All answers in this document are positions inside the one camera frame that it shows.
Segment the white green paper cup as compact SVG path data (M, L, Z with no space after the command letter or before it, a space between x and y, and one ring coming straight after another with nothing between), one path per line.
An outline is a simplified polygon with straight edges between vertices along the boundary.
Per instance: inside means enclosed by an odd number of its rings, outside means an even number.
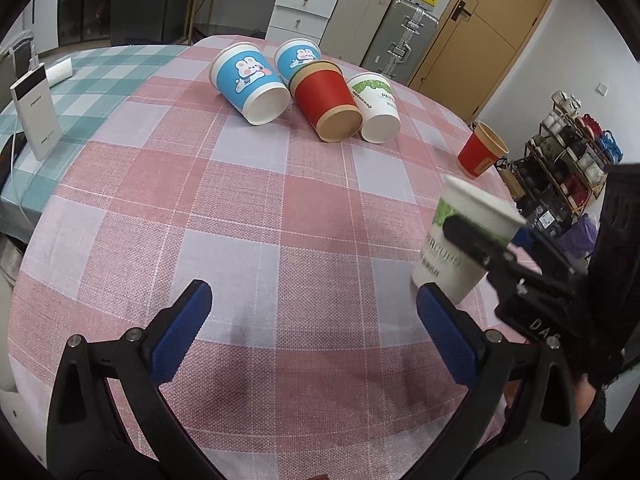
M486 274L476 244L505 248L525 226L515 207L468 181L445 178L431 227L413 268L413 283L436 284L453 304Z

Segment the red upright paper cup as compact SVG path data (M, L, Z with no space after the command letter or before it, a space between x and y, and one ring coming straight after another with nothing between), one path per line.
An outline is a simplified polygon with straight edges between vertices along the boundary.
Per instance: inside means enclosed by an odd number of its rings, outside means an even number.
M457 162L468 177L475 179L507 154L509 148L498 133L484 122L478 122L458 154Z

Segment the white green lying cup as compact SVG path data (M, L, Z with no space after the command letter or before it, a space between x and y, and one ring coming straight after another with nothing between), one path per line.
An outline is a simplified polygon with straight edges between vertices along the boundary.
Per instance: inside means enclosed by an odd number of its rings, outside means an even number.
M362 115L363 140L383 144L397 136L401 122L390 82L380 74L361 73L347 85Z

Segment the red lying paper cup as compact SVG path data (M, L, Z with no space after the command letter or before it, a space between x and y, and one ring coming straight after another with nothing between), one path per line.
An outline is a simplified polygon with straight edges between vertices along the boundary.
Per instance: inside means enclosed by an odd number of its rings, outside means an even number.
M342 142L360 130L362 114L335 63L318 60L303 65L288 88L321 141Z

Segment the blue rabbit cup rear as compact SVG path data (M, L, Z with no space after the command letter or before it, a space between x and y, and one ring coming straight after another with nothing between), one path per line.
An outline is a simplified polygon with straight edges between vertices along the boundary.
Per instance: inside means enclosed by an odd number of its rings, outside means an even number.
M322 54L319 47L305 38L294 38L285 41L277 48L274 56L276 69L286 86L303 65L321 59Z

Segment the blue rabbit cup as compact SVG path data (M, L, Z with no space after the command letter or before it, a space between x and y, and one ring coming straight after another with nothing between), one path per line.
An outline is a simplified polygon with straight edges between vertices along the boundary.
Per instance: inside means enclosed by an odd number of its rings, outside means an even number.
M280 117L291 102L281 77L256 44L237 42L213 59L209 80L214 88L253 126Z
M305 38L294 38L285 41L277 48L274 56L276 69L286 86L303 65L321 59L322 54L319 47Z

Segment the blue rabbit cup front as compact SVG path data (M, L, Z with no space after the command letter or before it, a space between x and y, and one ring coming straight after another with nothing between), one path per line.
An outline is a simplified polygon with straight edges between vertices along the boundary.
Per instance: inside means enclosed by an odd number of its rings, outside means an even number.
M253 126L280 117L291 102L281 77L256 44L237 42L213 59L209 80L214 88Z

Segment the wooden shoe rack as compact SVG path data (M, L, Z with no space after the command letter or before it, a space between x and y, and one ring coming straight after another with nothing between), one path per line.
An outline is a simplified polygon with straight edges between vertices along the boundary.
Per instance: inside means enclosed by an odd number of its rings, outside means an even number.
M524 156L496 163L518 212L528 223L560 237L603 193L605 169L623 160L613 133L582 112L582 102L562 90Z

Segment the pink checkered tablecloth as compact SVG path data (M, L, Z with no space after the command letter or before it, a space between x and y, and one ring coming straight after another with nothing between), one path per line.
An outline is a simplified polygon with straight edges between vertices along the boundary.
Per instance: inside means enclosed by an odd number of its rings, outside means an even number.
M44 443L68 338L145 326L193 280L214 304L163 395L231 479L398 479L459 405L411 271L469 136L403 86L398 136L322 142L296 106L251 126L210 37L147 79L46 203L14 288L9 360Z

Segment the silver suitcase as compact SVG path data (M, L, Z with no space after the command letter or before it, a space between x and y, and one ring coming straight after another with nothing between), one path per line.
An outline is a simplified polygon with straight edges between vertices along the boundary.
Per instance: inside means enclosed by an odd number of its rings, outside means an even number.
M392 0L360 66L408 86L437 26L431 12L406 0Z

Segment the wooden door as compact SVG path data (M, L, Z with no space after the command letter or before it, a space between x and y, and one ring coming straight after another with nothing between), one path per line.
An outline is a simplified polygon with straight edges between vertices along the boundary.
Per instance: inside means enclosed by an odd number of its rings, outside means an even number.
M410 87L466 122L477 118L532 38L551 0L450 0Z

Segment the beige suitcase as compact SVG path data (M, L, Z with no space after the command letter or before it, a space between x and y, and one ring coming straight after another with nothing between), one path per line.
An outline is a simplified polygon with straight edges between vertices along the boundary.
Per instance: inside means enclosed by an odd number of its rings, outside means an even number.
M391 2L337 0L321 38L321 52L359 66Z

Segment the white power bank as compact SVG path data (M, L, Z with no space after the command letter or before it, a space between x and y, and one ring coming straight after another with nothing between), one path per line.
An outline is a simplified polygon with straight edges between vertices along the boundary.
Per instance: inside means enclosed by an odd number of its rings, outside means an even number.
M40 63L10 87L16 114L35 159L45 160L63 131L51 96L46 68Z

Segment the teal checkered tablecloth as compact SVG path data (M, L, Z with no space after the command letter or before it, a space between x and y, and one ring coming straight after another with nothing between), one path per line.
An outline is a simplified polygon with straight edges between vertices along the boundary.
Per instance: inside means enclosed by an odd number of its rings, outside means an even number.
M183 46L127 46L73 53L73 76L52 88L63 131L41 162L26 146L1 192L1 232L27 243L47 201L84 145L147 79Z

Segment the glass display cabinet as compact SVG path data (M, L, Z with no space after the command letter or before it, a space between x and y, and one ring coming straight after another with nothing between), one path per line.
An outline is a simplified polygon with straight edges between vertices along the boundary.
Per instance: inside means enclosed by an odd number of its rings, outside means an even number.
M112 0L58 0L58 45L111 37Z

